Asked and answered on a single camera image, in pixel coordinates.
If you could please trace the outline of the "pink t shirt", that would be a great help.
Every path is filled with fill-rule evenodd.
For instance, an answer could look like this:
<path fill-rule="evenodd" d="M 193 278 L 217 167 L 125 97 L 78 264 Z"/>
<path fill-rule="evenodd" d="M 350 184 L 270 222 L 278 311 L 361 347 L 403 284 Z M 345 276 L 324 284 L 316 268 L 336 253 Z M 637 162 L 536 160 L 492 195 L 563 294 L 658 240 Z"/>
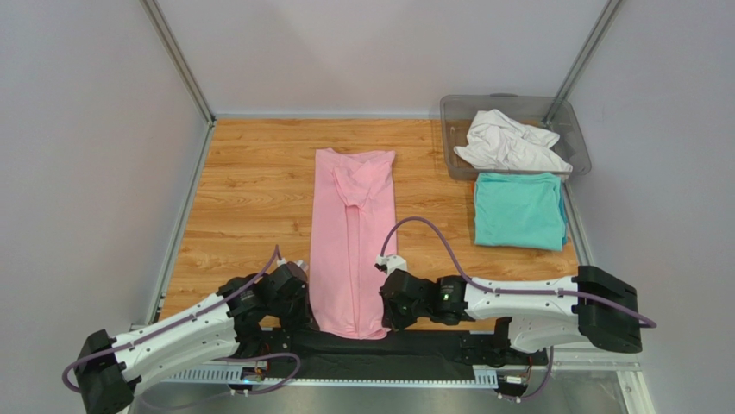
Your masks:
<path fill-rule="evenodd" d="M 353 340 L 386 337 L 380 254 L 397 240 L 393 151 L 315 153 L 309 301 L 318 328 Z"/>

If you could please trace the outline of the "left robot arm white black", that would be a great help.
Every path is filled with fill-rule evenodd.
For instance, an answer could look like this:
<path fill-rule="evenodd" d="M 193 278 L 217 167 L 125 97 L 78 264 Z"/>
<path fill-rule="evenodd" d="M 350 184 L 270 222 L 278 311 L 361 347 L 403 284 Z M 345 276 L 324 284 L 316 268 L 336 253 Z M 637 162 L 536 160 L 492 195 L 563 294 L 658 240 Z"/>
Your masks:
<path fill-rule="evenodd" d="M 235 277 L 191 308 L 112 336 L 101 329 L 87 337 L 76 362 L 76 392 L 88 413 L 119 413 L 147 389 L 209 361 L 245 364 L 242 380 L 266 378 L 272 359 L 300 359 L 290 343 L 268 345 L 266 316 L 283 328 L 305 323 L 307 265 L 279 260 L 270 272 Z"/>

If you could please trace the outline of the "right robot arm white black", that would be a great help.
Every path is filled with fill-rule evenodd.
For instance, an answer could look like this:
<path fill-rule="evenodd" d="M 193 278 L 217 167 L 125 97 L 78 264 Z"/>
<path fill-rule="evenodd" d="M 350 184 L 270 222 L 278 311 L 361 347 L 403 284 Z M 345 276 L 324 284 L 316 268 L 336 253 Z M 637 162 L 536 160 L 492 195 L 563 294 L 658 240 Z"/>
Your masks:
<path fill-rule="evenodd" d="M 514 282 L 459 275 L 431 281 L 397 268 L 379 293 L 389 329 L 420 318 L 448 326 L 493 319 L 501 347 L 524 354 L 575 342 L 639 354 L 641 331 L 653 326 L 638 311 L 637 290 L 594 266 L 560 279 Z"/>

